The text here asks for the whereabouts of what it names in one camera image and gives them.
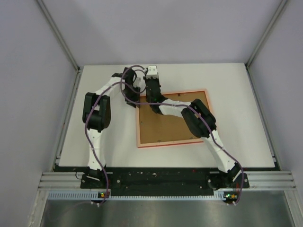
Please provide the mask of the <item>red picture frame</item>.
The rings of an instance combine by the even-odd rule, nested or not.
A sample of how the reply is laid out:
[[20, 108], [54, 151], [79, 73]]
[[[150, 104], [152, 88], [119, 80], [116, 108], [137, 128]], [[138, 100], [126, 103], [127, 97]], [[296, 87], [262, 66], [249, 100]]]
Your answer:
[[[191, 102], [200, 99], [212, 111], [212, 104], [206, 89], [166, 92], [171, 100]], [[153, 148], [173, 145], [202, 143], [194, 136], [182, 118], [172, 115], [160, 115], [152, 111], [149, 105], [136, 108], [136, 141], [138, 148]]]

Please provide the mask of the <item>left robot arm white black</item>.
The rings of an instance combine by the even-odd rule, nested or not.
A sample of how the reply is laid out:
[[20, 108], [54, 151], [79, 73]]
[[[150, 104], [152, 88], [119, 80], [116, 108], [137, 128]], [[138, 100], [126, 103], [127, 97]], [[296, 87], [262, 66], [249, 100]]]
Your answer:
[[126, 103], [136, 107], [132, 102], [139, 101], [140, 81], [133, 69], [125, 68], [123, 73], [114, 73], [102, 88], [85, 95], [82, 121], [85, 123], [85, 135], [89, 141], [89, 162], [85, 174], [91, 177], [91, 182], [96, 187], [103, 187], [107, 183], [107, 175], [102, 170], [106, 165], [102, 144], [105, 139], [103, 130], [111, 122], [110, 101], [122, 92], [128, 98]]

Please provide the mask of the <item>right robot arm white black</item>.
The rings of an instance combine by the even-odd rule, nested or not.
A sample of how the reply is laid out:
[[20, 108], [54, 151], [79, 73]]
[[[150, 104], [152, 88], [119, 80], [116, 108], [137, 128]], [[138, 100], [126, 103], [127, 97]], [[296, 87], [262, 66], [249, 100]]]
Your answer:
[[143, 79], [146, 84], [146, 102], [151, 109], [157, 114], [182, 118], [190, 132], [200, 138], [211, 152], [218, 170], [222, 173], [222, 184], [232, 187], [240, 180], [243, 186], [243, 168], [224, 148], [218, 134], [216, 118], [204, 103], [200, 99], [192, 102], [171, 100], [161, 93], [159, 79], [148, 76]]

